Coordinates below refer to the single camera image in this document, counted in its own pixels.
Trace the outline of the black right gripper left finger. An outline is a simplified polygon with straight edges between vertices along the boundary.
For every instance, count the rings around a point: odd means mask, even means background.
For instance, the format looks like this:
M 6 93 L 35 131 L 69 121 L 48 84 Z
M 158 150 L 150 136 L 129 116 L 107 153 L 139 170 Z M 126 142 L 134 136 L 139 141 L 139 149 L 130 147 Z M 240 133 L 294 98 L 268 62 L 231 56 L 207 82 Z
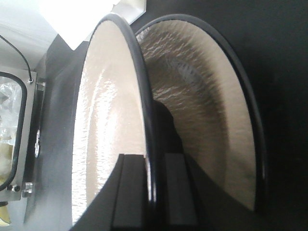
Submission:
M 142 231 L 145 205 L 145 160 L 142 155 L 120 154 L 107 182 L 72 230 Z

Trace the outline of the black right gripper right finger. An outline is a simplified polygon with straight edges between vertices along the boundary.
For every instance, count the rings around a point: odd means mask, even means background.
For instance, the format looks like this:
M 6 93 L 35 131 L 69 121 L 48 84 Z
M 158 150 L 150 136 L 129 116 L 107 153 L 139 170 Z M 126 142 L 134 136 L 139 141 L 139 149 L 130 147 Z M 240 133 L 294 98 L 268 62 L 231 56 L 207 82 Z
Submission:
M 184 154 L 163 158 L 158 231 L 239 231 L 240 205 Z

